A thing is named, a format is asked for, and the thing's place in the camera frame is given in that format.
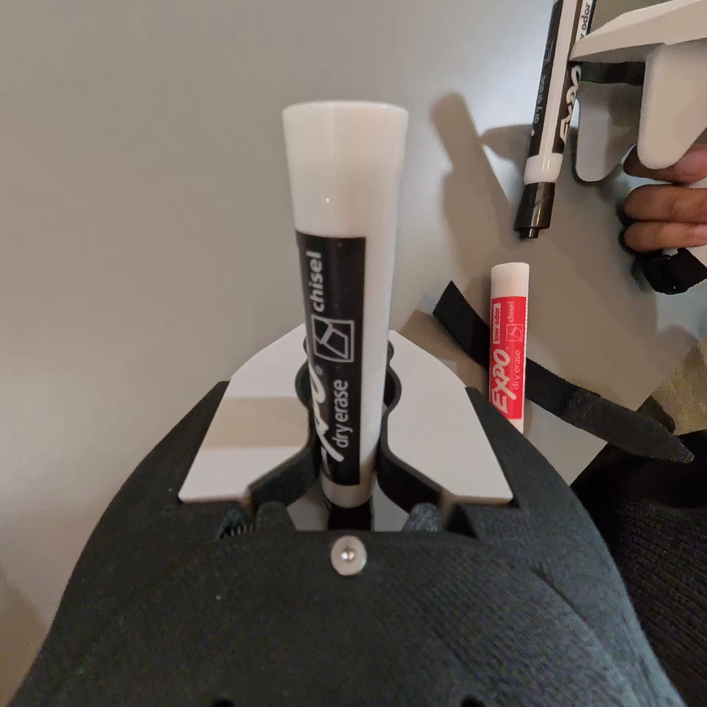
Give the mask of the red dry erase marker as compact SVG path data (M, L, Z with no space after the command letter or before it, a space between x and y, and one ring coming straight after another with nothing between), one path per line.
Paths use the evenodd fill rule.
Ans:
M524 262L498 264L490 271L489 401L521 433L529 280L530 267Z

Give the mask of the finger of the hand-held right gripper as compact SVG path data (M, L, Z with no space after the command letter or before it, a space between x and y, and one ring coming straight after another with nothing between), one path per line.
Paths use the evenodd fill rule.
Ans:
M645 65L582 65L575 173L582 182L604 180L639 135Z
M571 59L645 65L639 160L674 165L706 131L706 2L668 1L626 12L579 40Z

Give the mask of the black dry erase marker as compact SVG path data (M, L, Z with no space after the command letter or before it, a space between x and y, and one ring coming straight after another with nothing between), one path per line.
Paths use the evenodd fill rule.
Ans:
M555 1L542 59L533 112L524 188L515 232L521 240L537 239L552 220L556 183L576 105L581 63L571 59L575 44L590 31L595 1Z
M368 531L408 113L319 101L287 107L282 122L327 526Z

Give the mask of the person's right hand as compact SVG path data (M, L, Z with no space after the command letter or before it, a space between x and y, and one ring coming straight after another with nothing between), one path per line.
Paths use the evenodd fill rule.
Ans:
M694 144L674 165L650 170L633 147L624 172L649 180L623 201L623 243L637 253L706 245L706 145Z

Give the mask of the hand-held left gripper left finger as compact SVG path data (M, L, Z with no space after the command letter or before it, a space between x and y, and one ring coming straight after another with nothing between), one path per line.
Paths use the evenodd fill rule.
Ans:
M293 504L318 486L308 390L302 324L233 374L179 500Z

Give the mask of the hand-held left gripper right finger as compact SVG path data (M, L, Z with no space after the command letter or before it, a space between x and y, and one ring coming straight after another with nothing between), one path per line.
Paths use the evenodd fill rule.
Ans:
M391 331L378 485L399 507L506 505L506 477L467 388L443 362Z

